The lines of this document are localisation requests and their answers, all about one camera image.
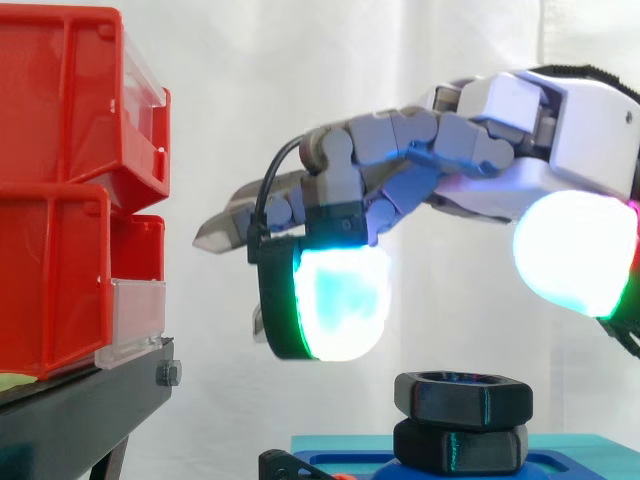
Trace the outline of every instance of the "robotic hand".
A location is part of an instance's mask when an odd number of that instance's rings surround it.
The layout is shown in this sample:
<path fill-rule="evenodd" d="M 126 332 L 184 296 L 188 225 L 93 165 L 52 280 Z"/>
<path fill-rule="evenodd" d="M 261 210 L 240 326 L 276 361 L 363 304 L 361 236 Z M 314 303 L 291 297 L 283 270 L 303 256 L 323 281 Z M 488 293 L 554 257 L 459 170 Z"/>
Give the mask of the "robotic hand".
<path fill-rule="evenodd" d="M 298 146 L 305 170 L 276 176 Z M 640 95 L 594 67 L 459 80 L 292 140 L 194 245 L 248 247 L 260 284 L 254 333 L 277 356 L 348 360 L 377 342 L 388 313 L 380 234 L 422 203 L 518 221 L 525 282 L 640 357 L 639 149 Z M 271 235 L 300 225 L 302 236 Z"/>

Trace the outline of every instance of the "stacked drawer unit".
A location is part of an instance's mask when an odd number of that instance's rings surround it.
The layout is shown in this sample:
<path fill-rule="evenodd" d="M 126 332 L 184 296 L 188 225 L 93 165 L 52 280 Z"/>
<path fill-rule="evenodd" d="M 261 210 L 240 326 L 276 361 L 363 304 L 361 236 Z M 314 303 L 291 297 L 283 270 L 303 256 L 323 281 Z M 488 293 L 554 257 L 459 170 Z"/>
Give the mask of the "stacked drawer unit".
<path fill-rule="evenodd" d="M 0 374 L 161 347 L 169 109 L 118 11 L 0 5 Z"/>

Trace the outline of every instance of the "black clamp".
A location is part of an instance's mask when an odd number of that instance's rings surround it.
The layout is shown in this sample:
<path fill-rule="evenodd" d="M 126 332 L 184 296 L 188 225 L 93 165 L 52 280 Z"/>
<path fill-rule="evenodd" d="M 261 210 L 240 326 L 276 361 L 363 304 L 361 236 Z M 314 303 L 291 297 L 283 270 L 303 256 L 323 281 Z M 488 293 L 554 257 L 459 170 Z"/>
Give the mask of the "black clamp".
<path fill-rule="evenodd" d="M 284 450 L 267 450 L 258 457 L 259 480 L 335 480 Z"/>

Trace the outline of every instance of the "black hex nut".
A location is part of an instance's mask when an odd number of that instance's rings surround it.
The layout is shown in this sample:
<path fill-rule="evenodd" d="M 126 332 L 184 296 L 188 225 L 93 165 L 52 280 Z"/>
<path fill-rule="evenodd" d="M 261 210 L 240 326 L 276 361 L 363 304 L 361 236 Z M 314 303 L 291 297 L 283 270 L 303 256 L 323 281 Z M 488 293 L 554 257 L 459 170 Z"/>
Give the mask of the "black hex nut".
<path fill-rule="evenodd" d="M 403 373 L 396 377 L 394 401 L 420 424 L 452 429 L 504 430 L 533 416 L 531 387 L 498 375 Z"/>
<path fill-rule="evenodd" d="M 510 475 L 529 451 L 524 425 L 498 432 L 452 431 L 403 420 L 393 430 L 393 452 L 407 467 L 453 476 Z"/>

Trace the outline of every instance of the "green led light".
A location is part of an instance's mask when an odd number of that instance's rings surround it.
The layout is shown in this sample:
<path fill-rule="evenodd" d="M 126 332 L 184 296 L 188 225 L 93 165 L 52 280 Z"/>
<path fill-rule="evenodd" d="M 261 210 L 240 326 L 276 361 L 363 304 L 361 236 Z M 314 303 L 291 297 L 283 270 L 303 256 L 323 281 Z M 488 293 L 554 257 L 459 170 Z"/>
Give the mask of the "green led light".
<path fill-rule="evenodd" d="M 617 199 L 556 192 L 534 203 L 518 223 L 516 266 L 546 300 L 606 318 L 627 285 L 637 228 L 636 212 Z"/>
<path fill-rule="evenodd" d="M 352 360 L 378 342 L 391 303 L 390 266 L 384 251 L 368 246 L 302 252 L 294 284 L 311 355 Z"/>

